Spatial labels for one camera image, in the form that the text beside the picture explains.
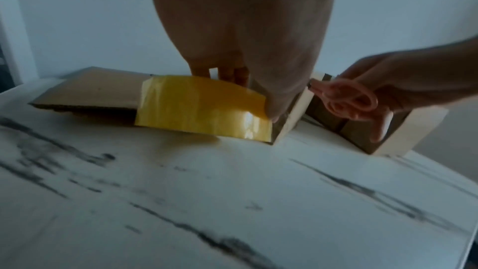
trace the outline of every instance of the yellow tape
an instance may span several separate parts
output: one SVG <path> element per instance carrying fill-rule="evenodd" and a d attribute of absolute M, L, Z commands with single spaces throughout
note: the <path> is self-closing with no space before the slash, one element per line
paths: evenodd
<path fill-rule="evenodd" d="M 263 95 L 225 81 L 153 77 L 143 82 L 135 124 L 270 142 L 264 104 Z"/>

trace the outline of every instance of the marble table surface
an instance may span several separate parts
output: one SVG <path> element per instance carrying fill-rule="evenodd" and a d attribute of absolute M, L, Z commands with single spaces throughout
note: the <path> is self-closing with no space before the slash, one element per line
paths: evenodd
<path fill-rule="evenodd" d="M 0 268 L 457 269 L 478 187 L 305 118 L 275 146 L 111 125 L 0 95 Z"/>

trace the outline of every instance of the table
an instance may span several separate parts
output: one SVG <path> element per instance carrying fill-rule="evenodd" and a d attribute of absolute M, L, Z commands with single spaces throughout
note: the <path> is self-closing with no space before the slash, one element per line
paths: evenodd
<path fill-rule="evenodd" d="M 0 95 L 0 268 L 462 268 L 478 187 L 307 119 L 275 146 L 110 125 Z"/>

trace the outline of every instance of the pink scissors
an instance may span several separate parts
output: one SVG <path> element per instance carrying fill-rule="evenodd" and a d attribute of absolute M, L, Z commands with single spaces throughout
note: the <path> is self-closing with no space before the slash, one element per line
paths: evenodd
<path fill-rule="evenodd" d="M 350 79 L 319 81 L 311 79 L 307 85 L 310 91 L 322 99 L 325 108 L 340 118 L 358 120 L 363 112 L 371 112 L 378 106 L 377 96 L 362 84 Z M 351 97 L 335 98 L 332 93 L 352 90 Z"/>

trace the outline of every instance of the white table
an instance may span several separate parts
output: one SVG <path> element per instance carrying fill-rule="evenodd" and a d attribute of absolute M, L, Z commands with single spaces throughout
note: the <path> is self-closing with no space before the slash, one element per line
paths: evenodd
<path fill-rule="evenodd" d="M 276 146 L 121 127 L 0 95 L 0 268 L 456 269 L 478 187 L 300 122 Z"/>

